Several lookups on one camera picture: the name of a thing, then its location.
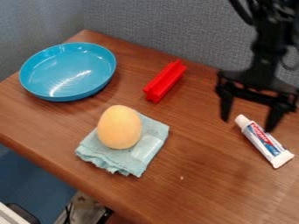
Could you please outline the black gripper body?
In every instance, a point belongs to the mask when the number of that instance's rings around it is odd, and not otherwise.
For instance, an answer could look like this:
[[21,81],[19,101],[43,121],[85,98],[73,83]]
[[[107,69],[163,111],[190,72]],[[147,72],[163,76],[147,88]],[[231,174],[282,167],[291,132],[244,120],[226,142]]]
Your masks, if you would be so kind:
[[270,108],[276,102],[282,102],[288,105],[288,112],[294,112],[299,89],[276,77],[278,65],[286,55],[286,46],[254,44],[252,53],[247,69],[218,72],[215,87],[218,95],[228,91],[234,94],[234,99],[240,98],[264,104]]

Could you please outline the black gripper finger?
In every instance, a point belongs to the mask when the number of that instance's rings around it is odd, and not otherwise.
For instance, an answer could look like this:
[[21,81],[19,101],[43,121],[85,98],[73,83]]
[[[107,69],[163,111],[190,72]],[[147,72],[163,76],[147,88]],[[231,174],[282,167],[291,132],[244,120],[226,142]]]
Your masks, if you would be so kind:
[[284,114],[290,111],[290,107],[287,104],[282,102],[276,102],[270,109],[268,116],[266,119],[266,132],[271,132],[275,130],[276,125],[283,119]]
[[234,94],[223,91],[219,95],[220,98],[220,119],[226,122],[230,119],[230,112],[234,104]]

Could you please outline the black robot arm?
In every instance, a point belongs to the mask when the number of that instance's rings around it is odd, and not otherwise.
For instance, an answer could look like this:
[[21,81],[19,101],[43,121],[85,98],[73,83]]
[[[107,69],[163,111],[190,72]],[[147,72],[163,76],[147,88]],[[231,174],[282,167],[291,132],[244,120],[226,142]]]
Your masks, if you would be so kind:
[[218,72],[220,118],[230,119],[232,102],[240,98],[270,107],[266,131],[272,131],[284,114],[296,111],[299,101],[299,87],[276,78],[278,67],[299,69],[299,62],[290,66],[283,61],[288,46],[299,53],[299,0],[228,1],[243,21],[255,27],[256,40],[250,68]]

